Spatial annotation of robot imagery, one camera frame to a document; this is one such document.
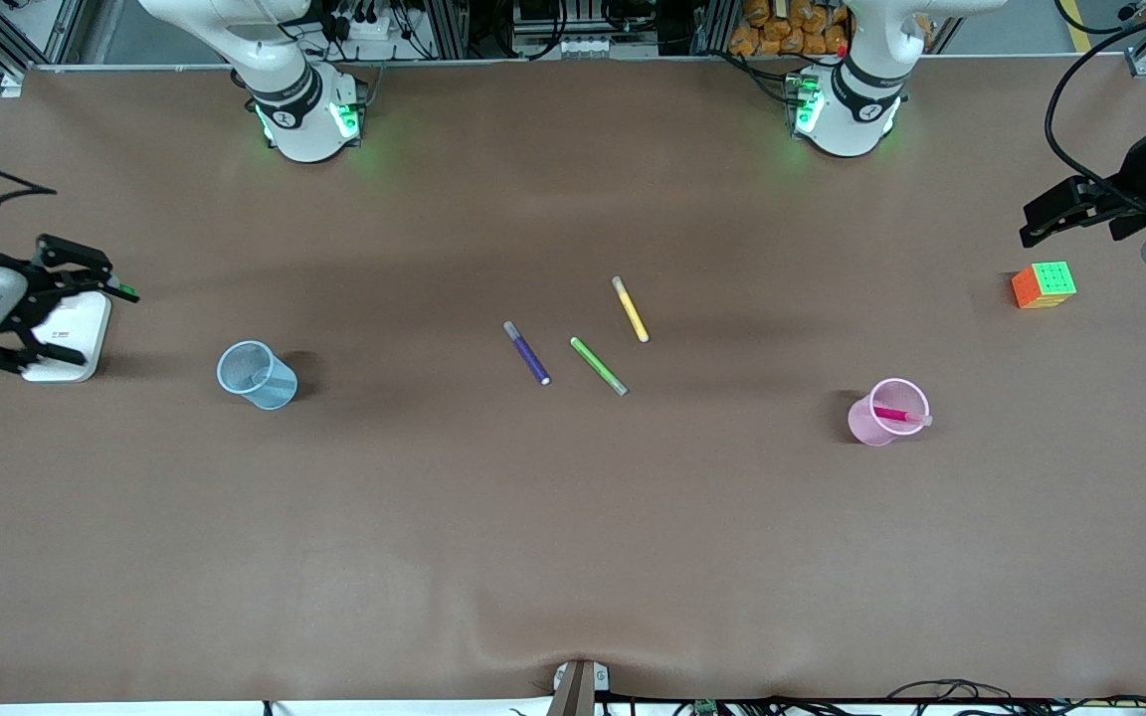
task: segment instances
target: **pink marker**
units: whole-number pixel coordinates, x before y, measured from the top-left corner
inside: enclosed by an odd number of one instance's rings
[[[932,416],[915,416],[913,412],[893,411],[892,408],[879,408],[877,404],[873,407],[873,414],[879,418],[887,418],[887,420],[897,420],[901,423],[913,423],[916,426],[928,426],[932,424]]]

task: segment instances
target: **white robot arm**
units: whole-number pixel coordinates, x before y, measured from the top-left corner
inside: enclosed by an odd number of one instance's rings
[[[360,140],[363,86],[332,64],[309,63],[277,29],[309,0],[140,0],[150,15],[204,41],[233,64],[264,134],[296,162],[328,159]]]
[[[916,15],[967,17],[996,10],[1006,0],[848,0],[856,19],[850,50],[837,68],[802,71],[795,134],[837,157],[868,154],[892,131],[901,88],[924,50]]]

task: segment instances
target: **white device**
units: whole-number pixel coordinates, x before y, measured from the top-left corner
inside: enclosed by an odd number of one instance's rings
[[[923,55],[919,13],[960,18],[996,10],[1006,0],[848,0],[856,19],[846,57],[837,68],[801,72],[800,103],[792,109],[795,135],[835,157],[868,154],[892,131],[901,88]]]
[[[110,313],[113,313],[112,300],[94,290],[61,300],[47,320],[33,328],[33,336],[41,343],[72,348],[87,362],[78,365],[40,357],[19,371],[19,377],[33,384],[77,384],[89,379],[100,364]]]
[[[254,99],[269,144],[296,162],[328,159],[360,140],[359,84],[332,64],[309,63],[282,33],[309,0],[140,0],[150,15],[204,41],[233,64]]]

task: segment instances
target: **green indicator light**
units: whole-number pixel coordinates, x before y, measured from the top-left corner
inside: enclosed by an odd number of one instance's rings
[[[351,105],[337,105],[330,103],[330,113],[333,115],[336,119],[336,125],[338,125],[338,134],[345,137],[356,136],[356,111],[351,108]]]
[[[254,116],[259,118],[259,124],[264,125],[264,136],[267,136],[268,141],[273,141],[273,128],[268,127],[268,118],[264,117],[264,109],[260,109],[259,104],[254,105]]]

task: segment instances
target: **brown table surface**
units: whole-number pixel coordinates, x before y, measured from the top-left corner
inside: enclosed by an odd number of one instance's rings
[[[60,196],[0,249],[99,245],[144,300],[94,380],[0,373],[0,701],[532,697],[574,656],[665,697],[1146,693],[1143,239],[1015,236],[1067,63],[926,61],[858,160],[714,63],[394,69],[320,166],[226,72],[28,77],[0,168]],[[1092,63],[1066,144],[1145,133]],[[1018,312],[1059,259],[1077,298]],[[282,411],[217,385],[246,338]],[[851,443],[887,376],[937,426]]]

